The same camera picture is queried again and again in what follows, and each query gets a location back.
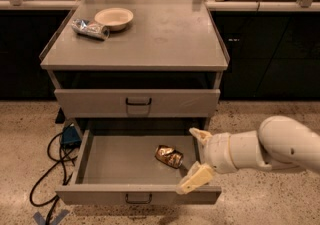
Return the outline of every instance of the concrete floor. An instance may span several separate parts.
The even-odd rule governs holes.
[[[49,206],[34,207],[29,193],[52,166],[46,148],[60,132],[55,124],[59,106],[54,101],[0,102],[0,223],[41,224]],[[212,118],[211,133],[237,133],[257,129],[271,115],[286,115],[320,133],[320,102],[221,101]],[[35,193],[43,202],[61,183],[57,168]],[[320,176],[274,174],[241,170],[216,175],[211,182],[222,187],[213,206],[66,206],[59,201],[53,217],[69,213],[59,224],[320,224]]]

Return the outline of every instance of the drawer handle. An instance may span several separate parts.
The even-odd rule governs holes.
[[[127,204],[132,204],[132,205],[146,205],[150,204],[152,201],[152,194],[149,194],[149,199],[146,201],[130,201],[129,200],[129,194],[126,194],[126,203]]]
[[[152,98],[149,98],[148,102],[129,102],[129,99],[126,98],[126,104],[129,106],[149,106],[151,105]]]

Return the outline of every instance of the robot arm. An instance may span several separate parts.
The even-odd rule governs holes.
[[[211,135],[191,128],[203,145],[204,164],[196,162],[177,186],[186,194],[208,183],[217,173],[234,173],[252,168],[261,171],[320,174],[320,136],[301,123],[283,116],[266,119],[258,131]]]

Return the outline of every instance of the bowl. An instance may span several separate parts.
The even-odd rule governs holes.
[[[132,19],[133,13],[123,8],[104,9],[94,17],[96,22],[108,26],[110,31],[123,30]]]

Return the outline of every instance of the power cord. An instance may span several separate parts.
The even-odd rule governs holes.
[[[48,144],[48,147],[47,147],[47,155],[48,157],[52,160],[52,161],[55,161],[56,163],[48,169],[47,172],[44,173],[44,175],[41,176],[41,178],[35,183],[35,185],[33,186],[31,192],[30,192],[30,195],[29,195],[29,200],[30,200],[30,203],[35,206],[35,207],[43,207],[43,206],[46,206],[50,203],[53,203],[48,214],[47,214],[47,217],[46,217],[46,225],[49,225],[50,224],[50,220],[51,220],[51,217],[52,217],[52,214],[53,214],[53,211],[56,207],[56,204],[58,203],[58,201],[60,200],[60,197],[58,195],[55,195],[54,197],[52,197],[51,199],[47,200],[46,202],[44,203],[35,203],[34,200],[33,200],[33,194],[36,190],[36,188],[40,185],[40,183],[42,182],[42,180],[44,178],[46,178],[50,172],[56,168],[59,164],[61,164],[62,166],[62,169],[63,169],[63,181],[62,181],[62,185],[67,185],[71,179],[71,176],[72,174],[70,174],[69,176],[67,175],[67,169],[66,169],[66,165],[65,163],[66,162],[72,162],[72,164],[74,165],[74,161],[77,159],[77,156],[76,157],[73,157],[71,158],[70,157],[70,154],[75,150],[77,149],[77,147],[74,147],[72,149],[70,149],[69,151],[67,151],[65,148],[62,147],[62,144],[61,144],[61,136],[66,132],[66,130],[68,130],[69,128],[71,127],[71,124],[68,125],[67,127],[65,127],[62,132],[58,133],[57,135],[55,135],[49,142]],[[59,159],[56,159],[56,158],[53,158],[51,153],[50,153],[50,149],[51,149],[51,145],[52,143],[58,138],[60,137],[60,147],[59,147]]]

